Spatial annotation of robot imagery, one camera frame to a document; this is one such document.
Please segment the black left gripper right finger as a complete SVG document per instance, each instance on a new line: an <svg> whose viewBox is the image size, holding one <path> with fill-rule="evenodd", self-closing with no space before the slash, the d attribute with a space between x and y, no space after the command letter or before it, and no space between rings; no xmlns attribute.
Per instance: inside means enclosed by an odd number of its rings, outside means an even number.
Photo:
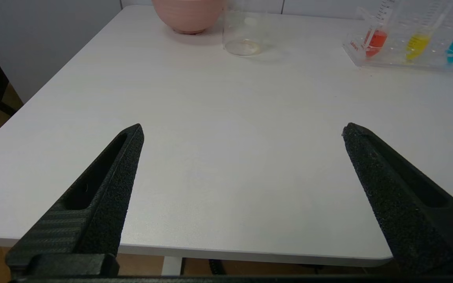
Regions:
<svg viewBox="0 0 453 283"><path fill-rule="evenodd" d="M453 197L369 129L349 123L342 138L399 268L453 275Z"/></svg>

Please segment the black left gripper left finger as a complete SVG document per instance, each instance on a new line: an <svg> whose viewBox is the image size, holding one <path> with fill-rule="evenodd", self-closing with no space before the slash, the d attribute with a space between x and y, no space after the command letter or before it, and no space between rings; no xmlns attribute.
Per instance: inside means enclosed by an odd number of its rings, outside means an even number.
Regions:
<svg viewBox="0 0 453 283"><path fill-rule="evenodd" d="M11 279L115 277L144 132L128 127L6 254Z"/></svg>

